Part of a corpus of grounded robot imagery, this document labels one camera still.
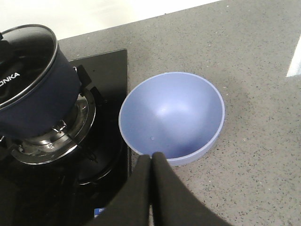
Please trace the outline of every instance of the black stovetop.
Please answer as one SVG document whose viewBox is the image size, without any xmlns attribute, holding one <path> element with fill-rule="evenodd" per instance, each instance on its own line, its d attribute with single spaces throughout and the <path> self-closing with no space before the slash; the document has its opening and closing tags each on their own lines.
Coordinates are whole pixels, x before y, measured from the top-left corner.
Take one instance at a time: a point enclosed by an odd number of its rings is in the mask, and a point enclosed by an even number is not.
<svg viewBox="0 0 301 226">
<path fill-rule="evenodd" d="M 114 154 L 101 179 L 79 185 L 72 164 L 30 166 L 0 149 L 1 226 L 81 226 L 105 207 L 123 186 L 130 172 L 130 151 L 118 128 L 118 113 L 127 95 L 127 51 L 119 50 L 71 61 L 83 65 L 105 101 L 101 102 L 101 148 Z"/>
</svg>

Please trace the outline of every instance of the blue label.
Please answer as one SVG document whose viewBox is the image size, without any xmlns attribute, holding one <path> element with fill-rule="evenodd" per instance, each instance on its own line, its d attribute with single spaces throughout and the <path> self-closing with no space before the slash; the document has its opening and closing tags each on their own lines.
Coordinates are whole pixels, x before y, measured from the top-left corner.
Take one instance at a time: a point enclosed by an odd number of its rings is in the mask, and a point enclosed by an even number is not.
<svg viewBox="0 0 301 226">
<path fill-rule="evenodd" d="M 94 217 L 97 217 L 99 214 L 101 214 L 102 211 L 104 211 L 105 208 L 97 208 L 94 209 Z"/>
</svg>

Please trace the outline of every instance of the gas stove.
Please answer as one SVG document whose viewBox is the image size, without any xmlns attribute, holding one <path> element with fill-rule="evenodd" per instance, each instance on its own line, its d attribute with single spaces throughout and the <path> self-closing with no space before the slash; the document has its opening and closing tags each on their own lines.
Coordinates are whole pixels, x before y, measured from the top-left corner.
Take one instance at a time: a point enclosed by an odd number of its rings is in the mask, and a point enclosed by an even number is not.
<svg viewBox="0 0 301 226">
<path fill-rule="evenodd" d="M 92 80 L 70 113 L 40 136 L 0 142 L 1 226 L 84 225 L 129 176 L 130 150 L 118 127 L 127 51 L 70 64 Z"/>
</svg>

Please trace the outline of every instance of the countertop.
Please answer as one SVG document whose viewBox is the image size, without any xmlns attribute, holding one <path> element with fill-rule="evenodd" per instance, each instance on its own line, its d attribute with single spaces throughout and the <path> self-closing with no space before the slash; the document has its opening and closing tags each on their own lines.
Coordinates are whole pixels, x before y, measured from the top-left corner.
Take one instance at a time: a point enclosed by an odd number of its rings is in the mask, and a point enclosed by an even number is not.
<svg viewBox="0 0 301 226">
<path fill-rule="evenodd" d="M 298 0 L 224 0 L 59 43 L 69 60 L 126 48 L 128 91 L 171 71 L 211 81 L 226 105 L 222 133 L 176 174 L 235 226 L 298 226 L 301 76 L 286 73 L 300 9 Z"/>
</svg>

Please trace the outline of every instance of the navy blue pot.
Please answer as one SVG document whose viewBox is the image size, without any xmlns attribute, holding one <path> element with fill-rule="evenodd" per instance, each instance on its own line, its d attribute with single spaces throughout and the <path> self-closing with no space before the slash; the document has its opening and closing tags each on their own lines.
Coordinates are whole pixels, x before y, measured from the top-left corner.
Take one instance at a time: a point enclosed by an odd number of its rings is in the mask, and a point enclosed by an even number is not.
<svg viewBox="0 0 301 226">
<path fill-rule="evenodd" d="M 41 135 L 74 106 L 78 75 L 49 28 L 24 25 L 2 36 L 0 135 L 18 139 Z"/>
</svg>

